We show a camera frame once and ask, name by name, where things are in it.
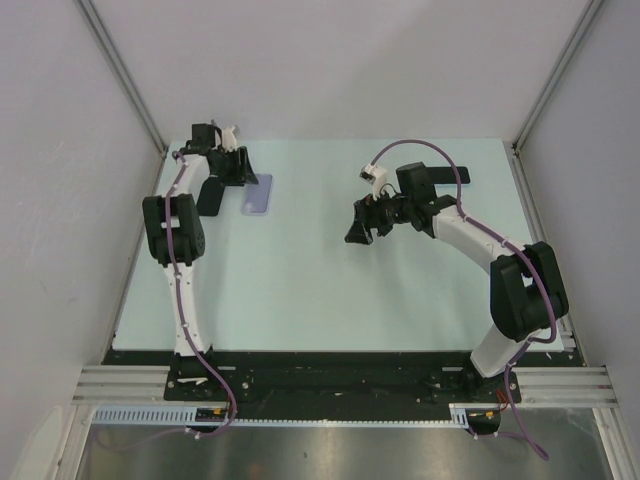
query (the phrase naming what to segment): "purple phone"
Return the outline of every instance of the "purple phone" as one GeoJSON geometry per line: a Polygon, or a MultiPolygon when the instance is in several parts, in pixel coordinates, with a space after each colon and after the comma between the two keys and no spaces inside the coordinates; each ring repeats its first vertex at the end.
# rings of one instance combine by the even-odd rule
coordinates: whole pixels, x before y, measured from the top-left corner
{"type": "Polygon", "coordinates": [[[257,185],[247,185],[247,194],[242,204],[242,213],[245,215],[266,215],[269,211],[273,176],[257,173],[256,177],[258,178],[257,185]]]}

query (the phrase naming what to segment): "purple cable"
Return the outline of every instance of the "purple cable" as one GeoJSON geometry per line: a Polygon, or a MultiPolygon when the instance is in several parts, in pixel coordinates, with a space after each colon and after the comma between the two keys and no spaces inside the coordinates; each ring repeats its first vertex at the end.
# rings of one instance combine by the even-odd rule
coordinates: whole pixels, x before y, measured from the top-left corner
{"type": "Polygon", "coordinates": [[[211,373],[211,375],[213,375],[216,378],[216,380],[218,380],[218,382],[220,382],[220,385],[222,385],[222,387],[226,390],[227,395],[231,400],[231,415],[229,416],[229,420],[227,421],[227,423],[225,423],[221,427],[218,427],[213,432],[200,434],[200,437],[217,437],[218,435],[222,435],[224,432],[226,432],[231,426],[231,424],[233,423],[233,421],[236,419],[236,415],[238,413],[238,404],[236,402],[236,397],[233,394],[233,391],[231,390],[231,387],[229,386],[229,384],[225,381],[224,378],[222,378],[222,376],[211,365],[209,365],[209,363],[205,360],[205,358],[200,354],[200,352],[196,348],[195,344],[193,343],[193,339],[191,338],[191,334],[189,333],[189,329],[187,327],[187,321],[185,319],[184,310],[182,307],[182,294],[180,293],[180,270],[178,269],[178,262],[176,262],[176,256],[173,251],[173,232],[171,231],[171,195],[173,194],[173,192],[176,191],[176,186],[180,181],[180,179],[182,178],[182,175],[184,175],[184,172],[187,169],[187,161],[185,160],[184,156],[180,152],[173,152],[173,156],[174,158],[177,157],[182,161],[182,166],[180,167],[180,172],[178,173],[178,176],[173,182],[173,185],[171,185],[171,188],[167,192],[164,199],[164,214],[165,214],[165,222],[167,224],[167,246],[169,249],[169,258],[171,259],[171,265],[173,266],[174,278],[176,280],[176,303],[178,306],[178,314],[180,315],[180,321],[182,322],[182,331],[184,332],[184,336],[187,340],[187,343],[191,347],[191,350],[193,350],[193,354],[196,356],[198,361],[202,364],[204,368],[206,368],[209,371],[209,373],[211,373]]]}
{"type": "Polygon", "coordinates": [[[147,438],[144,438],[142,440],[140,440],[139,442],[135,442],[129,445],[124,445],[122,447],[111,447],[109,445],[106,445],[102,442],[102,440],[100,440],[99,432],[95,432],[95,431],[91,431],[91,439],[100,447],[103,448],[105,450],[108,450],[110,452],[124,452],[126,450],[131,450],[132,448],[136,448],[136,447],[141,447],[142,445],[145,445],[147,443],[153,442],[154,440],[157,440],[160,437],[164,437],[165,435],[172,435],[174,433],[179,433],[179,432],[183,432],[183,433],[187,433],[189,432],[189,428],[188,427],[176,427],[176,428],[168,428],[167,430],[162,430],[161,432],[158,432],[154,435],[151,435],[147,438]]]}
{"type": "Polygon", "coordinates": [[[189,329],[187,327],[188,324],[185,319],[184,309],[182,306],[182,293],[180,292],[180,270],[178,269],[178,262],[176,262],[176,256],[173,251],[173,232],[171,231],[171,195],[173,194],[173,192],[176,191],[177,184],[180,182],[180,180],[182,179],[182,176],[184,175],[184,172],[187,170],[187,161],[180,152],[173,152],[172,155],[176,160],[180,159],[182,161],[182,166],[180,167],[180,171],[178,172],[176,179],[173,181],[171,188],[169,189],[169,191],[165,196],[164,213],[165,213],[165,222],[167,224],[167,246],[169,249],[169,258],[171,259],[173,274],[176,281],[176,303],[178,306],[178,314],[180,315],[180,321],[182,322],[181,326],[182,326],[182,331],[184,332],[184,337],[187,340],[189,347],[191,347],[191,350],[193,350],[194,355],[196,356],[198,361],[204,366],[204,368],[206,368],[216,378],[216,380],[220,382],[222,387],[226,390],[227,395],[231,400],[231,415],[229,416],[229,420],[227,421],[227,423],[218,427],[213,432],[203,433],[203,432],[191,430],[188,427],[169,428],[167,430],[158,432],[155,435],[151,435],[150,437],[147,437],[143,440],[140,440],[139,442],[133,443],[131,445],[125,445],[122,447],[110,447],[108,445],[105,445],[98,438],[97,433],[92,433],[91,437],[98,444],[98,446],[112,452],[122,452],[125,450],[130,450],[132,448],[136,448],[136,447],[145,445],[146,443],[152,442],[160,437],[164,437],[165,435],[171,435],[179,432],[192,433],[196,436],[196,438],[217,437],[219,435],[222,435],[224,432],[226,432],[229,429],[229,427],[231,427],[231,424],[236,419],[236,415],[238,413],[238,404],[236,402],[236,397],[233,394],[233,391],[231,390],[231,387],[225,381],[225,379],[222,378],[222,376],[218,372],[216,372],[216,370],[211,365],[209,365],[207,360],[200,354],[195,343],[193,343],[193,339],[191,338],[191,334],[189,333],[189,329]]]}
{"type": "MultiPolygon", "coordinates": [[[[532,337],[528,338],[524,342],[520,350],[518,350],[518,352],[513,356],[511,360],[509,360],[509,362],[505,366],[505,369],[504,369],[505,391],[507,392],[507,399],[509,400],[509,405],[511,405],[511,410],[513,411],[513,415],[516,419],[516,422],[518,423],[518,426],[520,427],[520,430],[522,431],[522,434],[505,432],[505,433],[499,433],[498,436],[525,440],[526,442],[529,443],[529,445],[531,445],[531,448],[533,448],[533,450],[536,452],[536,454],[538,454],[540,458],[542,458],[544,461],[548,461],[549,454],[540,445],[538,445],[533,440],[533,438],[531,438],[531,435],[529,434],[529,431],[527,430],[527,427],[524,424],[524,421],[522,420],[520,412],[516,408],[515,402],[513,401],[513,396],[511,395],[511,389],[509,388],[510,386],[509,374],[511,373],[511,368],[522,357],[522,355],[524,355],[524,353],[527,351],[531,343],[536,342],[536,343],[549,344],[555,341],[558,335],[558,327],[556,325],[556,316],[553,313],[553,306],[551,305],[551,299],[549,298],[549,294],[547,293],[547,290],[544,287],[544,283],[542,282],[542,279],[540,278],[540,275],[536,271],[535,267],[521,250],[519,250],[515,245],[509,242],[505,237],[500,235],[498,232],[492,230],[491,228],[484,225],[483,223],[480,223],[476,219],[469,217],[464,212],[462,208],[462,181],[460,180],[460,172],[458,172],[458,167],[456,166],[454,161],[451,159],[451,157],[447,155],[447,152],[442,150],[437,145],[434,145],[433,143],[427,142],[425,140],[414,140],[414,139],[398,140],[384,147],[371,161],[371,165],[375,165],[375,163],[380,159],[380,157],[382,157],[382,155],[384,155],[391,148],[397,145],[403,145],[408,143],[424,145],[426,147],[429,147],[435,150],[436,152],[438,152],[440,155],[442,155],[445,158],[445,160],[449,163],[449,165],[453,169],[453,173],[456,177],[456,209],[458,210],[458,214],[464,219],[465,222],[469,222],[474,227],[482,230],[491,238],[497,240],[502,245],[504,245],[509,250],[511,250],[513,253],[515,253],[518,256],[518,258],[522,260],[524,265],[527,267],[527,270],[529,270],[529,273],[531,274],[531,277],[533,278],[534,283],[536,284],[536,286],[538,287],[538,290],[540,291],[540,295],[542,296],[542,300],[544,302],[544,306],[547,311],[547,315],[549,317],[549,326],[551,328],[551,334],[549,335],[549,338],[532,338],[532,337]]],[[[476,435],[471,428],[469,428],[469,431],[474,435],[474,438],[481,437],[479,435],[476,435]]]]}

